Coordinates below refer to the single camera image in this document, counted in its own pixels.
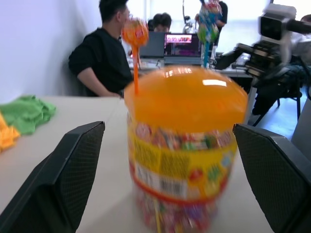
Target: plastic container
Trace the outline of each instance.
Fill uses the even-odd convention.
[[[232,133],[247,94],[216,72],[166,67],[124,93],[130,173],[138,209],[158,233],[202,233],[217,212],[234,162]]]

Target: floor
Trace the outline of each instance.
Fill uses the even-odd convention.
[[[305,88],[301,89],[301,110],[306,102]],[[257,127],[283,135],[291,139],[297,124],[297,103],[292,99],[281,99],[278,108],[277,103],[269,110]]]

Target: laptop screen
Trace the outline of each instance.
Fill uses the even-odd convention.
[[[164,56],[201,57],[201,43],[197,34],[166,34]]]
[[[165,33],[149,32],[149,40],[146,46],[139,49],[141,58],[163,58]]]

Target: lollipop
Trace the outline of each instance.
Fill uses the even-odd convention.
[[[138,50],[140,46],[146,45],[149,39],[148,26],[139,18],[127,21],[122,31],[123,40],[132,46],[134,61],[134,84],[135,93],[138,93]]]
[[[218,0],[209,0],[207,3],[202,4],[199,13],[198,37],[205,46],[204,67],[207,67],[208,63],[209,45],[216,40],[219,34],[216,21],[221,14],[222,11]]]

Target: orange lollipop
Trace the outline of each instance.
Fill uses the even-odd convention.
[[[135,93],[138,93],[138,50],[140,46],[146,45],[149,39],[148,25],[139,18],[127,21],[122,31],[123,40],[132,46],[134,61],[134,85]]]

